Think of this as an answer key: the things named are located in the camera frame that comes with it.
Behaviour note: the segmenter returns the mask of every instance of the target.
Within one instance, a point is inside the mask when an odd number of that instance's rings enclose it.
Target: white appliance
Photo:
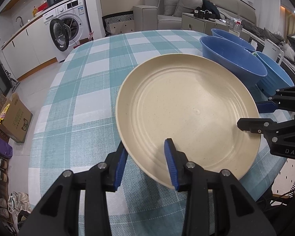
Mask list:
[[[79,40],[89,38],[90,27],[85,0],[71,0],[43,15],[50,30],[58,61],[66,59]]]
[[[284,57],[284,51],[280,49],[279,46],[277,46],[274,42],[270,41],[269,39],[265,40],[265,47],[262,51],[263,54],[266,54],[268,57],[272,58],[275,62],[277,61],[277,58],[279,54],[281,55],[280,60],[278,62],[279,65],[281,65],[281,62]]]

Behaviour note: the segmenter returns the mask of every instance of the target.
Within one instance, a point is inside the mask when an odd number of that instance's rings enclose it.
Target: blue gripper pad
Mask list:
[[[257,102],[256,105],[259,113],[274,112],[278,108],[272,101]]]
[[[174,157],[171,154],[171,150],[168,144],[168,141],[165,140],[164,142],[164,152],[166,157],[166,162],[168,166],[169,175],[171,177],[171,183],[175,187],[175,190],[178,190],[179,183],[178,183],[178,171],[175,165]]]
[[[122,153],[120,155],[120,159],[117,164],[116,172],[115,172],[115,182],[114,188],[115,190],[121,185],[122,176],[124,174],[124,167],[126,166],[126,161],[128,158],[128,153],[126,152],[125,148],[122,149]]]

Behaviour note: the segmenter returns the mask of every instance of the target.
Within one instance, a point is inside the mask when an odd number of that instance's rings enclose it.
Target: water bottle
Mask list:
[[[240,30],[240,22],[239,21],[236,22],[236,25],[234,26],[234,31],[240,34],[241,30]]]

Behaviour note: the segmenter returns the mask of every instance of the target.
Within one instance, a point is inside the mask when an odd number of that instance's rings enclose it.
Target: washing machine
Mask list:
[[[58,61],[65,60],[79,40],[89,38],[90,24],[86,12],[85,0],[70,0],[43,15],[46,27],[49,27]]]

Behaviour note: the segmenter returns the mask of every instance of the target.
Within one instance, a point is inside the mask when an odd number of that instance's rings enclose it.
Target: cardboard box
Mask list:
[[[0,122],[0,130],[6,133],[15,142],[24,143],[33,115],[21,102],[17,93],[11,95],[11,98],[6,101],[3,109],[8,104],[10,104],[9,108],[3,120]]]

